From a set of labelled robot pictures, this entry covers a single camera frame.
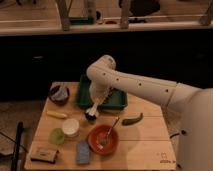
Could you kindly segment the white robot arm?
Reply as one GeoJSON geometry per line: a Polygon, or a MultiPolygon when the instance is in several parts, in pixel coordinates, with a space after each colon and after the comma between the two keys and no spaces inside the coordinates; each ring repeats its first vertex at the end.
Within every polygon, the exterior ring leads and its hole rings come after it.
{"type": "Polygon", "coordinates": [[[113,87],[179,113],[181,127],[175,171],[213,171],[213,88],[119,72],[104,55],[86,70],[93,100],[113,87]]]}

